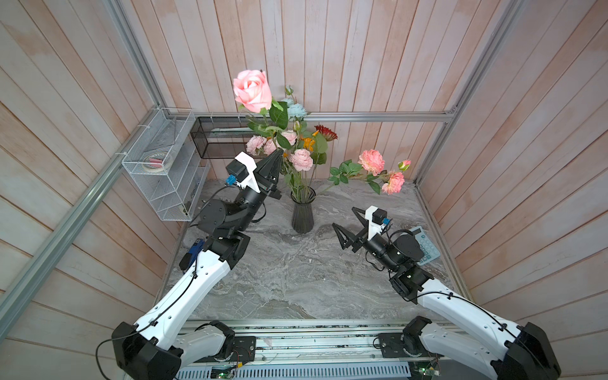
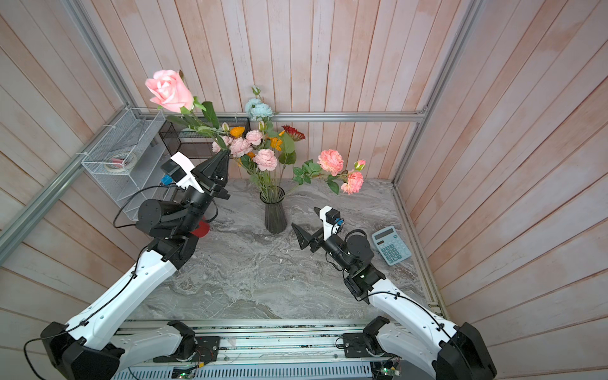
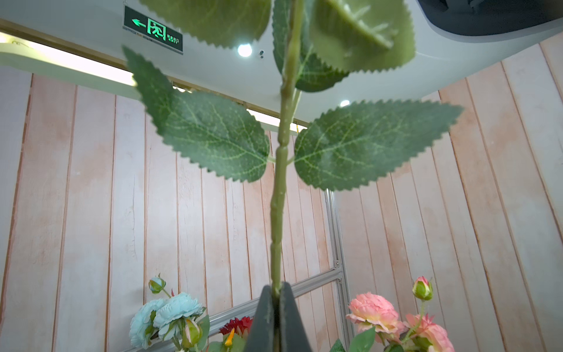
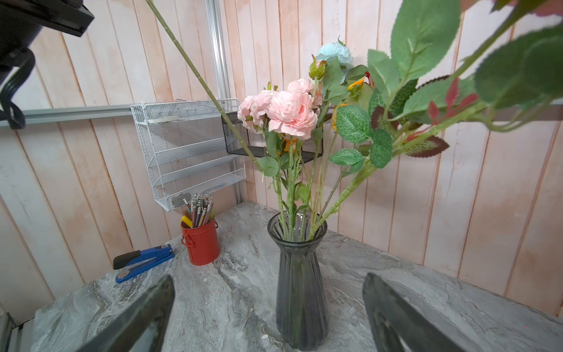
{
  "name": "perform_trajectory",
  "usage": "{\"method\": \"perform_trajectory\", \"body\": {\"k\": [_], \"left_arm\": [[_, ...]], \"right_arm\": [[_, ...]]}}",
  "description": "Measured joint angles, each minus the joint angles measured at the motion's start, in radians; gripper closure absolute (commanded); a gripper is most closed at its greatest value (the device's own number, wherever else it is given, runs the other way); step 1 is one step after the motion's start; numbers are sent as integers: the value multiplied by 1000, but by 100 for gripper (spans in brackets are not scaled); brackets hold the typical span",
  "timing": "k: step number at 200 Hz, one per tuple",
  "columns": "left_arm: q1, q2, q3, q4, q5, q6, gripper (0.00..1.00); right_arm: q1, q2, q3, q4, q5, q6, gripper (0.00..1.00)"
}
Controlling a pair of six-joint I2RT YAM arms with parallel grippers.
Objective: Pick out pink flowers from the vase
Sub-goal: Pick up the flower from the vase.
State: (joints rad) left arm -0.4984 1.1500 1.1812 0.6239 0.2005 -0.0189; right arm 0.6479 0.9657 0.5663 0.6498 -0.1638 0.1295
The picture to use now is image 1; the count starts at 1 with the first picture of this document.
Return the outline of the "pink carnation spray stem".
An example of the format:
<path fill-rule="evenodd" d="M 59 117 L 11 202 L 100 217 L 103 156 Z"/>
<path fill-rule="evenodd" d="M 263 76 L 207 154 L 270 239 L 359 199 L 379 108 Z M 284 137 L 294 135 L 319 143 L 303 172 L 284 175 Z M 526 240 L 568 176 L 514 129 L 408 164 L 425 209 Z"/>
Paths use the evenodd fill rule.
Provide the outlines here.
<path fill-rule="evenodd" d="M 272 138 L 253 136 L 245 144 L 245 151 L 252 157 L 267 157 L 277 148 L 282 149 L 284 153 L 281 174 L 284 177 L 286 185 L 293 193 L 296 193 L 299 188 L 306 186 L 306 175 L 313 169 L 313 160 L 311 158 L 311 153 L 308 150 L 291 150 L 291 145 L 283 134 L 297 135 L 299 139 L 309 138 L 302 137 L 291 130 L 283 131 Z"/>

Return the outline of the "pink peony spray stem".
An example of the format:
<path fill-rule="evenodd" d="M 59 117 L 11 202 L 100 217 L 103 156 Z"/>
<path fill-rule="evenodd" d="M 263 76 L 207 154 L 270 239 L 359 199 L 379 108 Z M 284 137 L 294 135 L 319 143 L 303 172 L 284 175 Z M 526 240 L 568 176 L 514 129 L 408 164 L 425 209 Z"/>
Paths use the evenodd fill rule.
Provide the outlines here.
<path fill-rule="evenodd" d="M 354 162 L 343 161 L 337 167 L 330 168 L 329 185 L 321 193 L 339 185 L 348 185 L 351 181 L 362 181 L 377 194 L 393 195 L 400 193 L 405 184 L 405 173 L 412 165 L 411 160 L 397 163 L 395 170 L 389 170 L 386 161 L 378 150 L 365 150 Z"/>

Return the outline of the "large pink rose stem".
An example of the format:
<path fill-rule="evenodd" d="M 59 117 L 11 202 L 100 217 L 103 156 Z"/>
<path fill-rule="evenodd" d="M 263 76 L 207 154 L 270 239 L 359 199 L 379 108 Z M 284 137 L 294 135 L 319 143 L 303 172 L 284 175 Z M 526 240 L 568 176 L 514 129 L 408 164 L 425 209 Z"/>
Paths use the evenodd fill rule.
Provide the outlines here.
<path fill-rule="evenodd" d="M 235 101 L 248 111 L 248 127 L 254 136 L 274 137 L 283 131 L 297 131 L 288 117 L 288 106 L 272 96 L 267 74 L 260 70 L 245 70 L 233 79 Z"/>

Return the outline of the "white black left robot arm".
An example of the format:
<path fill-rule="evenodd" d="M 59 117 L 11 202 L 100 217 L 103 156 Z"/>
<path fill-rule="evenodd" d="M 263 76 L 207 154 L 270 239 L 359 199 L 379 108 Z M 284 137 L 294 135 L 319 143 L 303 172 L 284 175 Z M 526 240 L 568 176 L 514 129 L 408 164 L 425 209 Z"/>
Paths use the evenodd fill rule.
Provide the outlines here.
<path fill-rule="evenodd" d="M 250 243 L 244 232 L 268 197 L 279 199 L 283 165 L 278 148 L 261 161 L 240 153 L 227 166 L 226 187 L 240 192 L 232 202 L 212 196 L 196 225 L 207 235 L 189 258 L 183 276 L 134 324 L 120 323 L 112 333 L 117 366 L 132 379 L 175 379 L 182 367 L 200 359 L 231 360 L 234 330 L 220 321 L 205 322 L 194 332 L 181 329 L 210 290 L 243 258 Z"/>

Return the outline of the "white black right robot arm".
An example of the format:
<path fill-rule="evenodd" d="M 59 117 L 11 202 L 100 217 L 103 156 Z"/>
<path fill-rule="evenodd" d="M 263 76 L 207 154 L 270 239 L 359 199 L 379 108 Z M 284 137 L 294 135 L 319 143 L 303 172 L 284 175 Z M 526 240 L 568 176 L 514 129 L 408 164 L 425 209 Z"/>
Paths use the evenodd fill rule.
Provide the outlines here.
<path fill-rule="evenodd" d="M 448 332 L 425 317 L 416 317 L 389 342 L 391 356 L 437 354 L 455 360 L 489 379 L 558 379 L 561 368 L 546 332 L 529 322 L 520 326 L 480 307 L 422 269 L 424 251 L 410 230 L 388 232 L 386 211 L 353 208 L 362 225 L 354 234 L 334 224 L 342 249 L 365 250 L 375 269 L 389 272 L 389 283 L 402 299 L 450 321 L 463 334 Z"/>

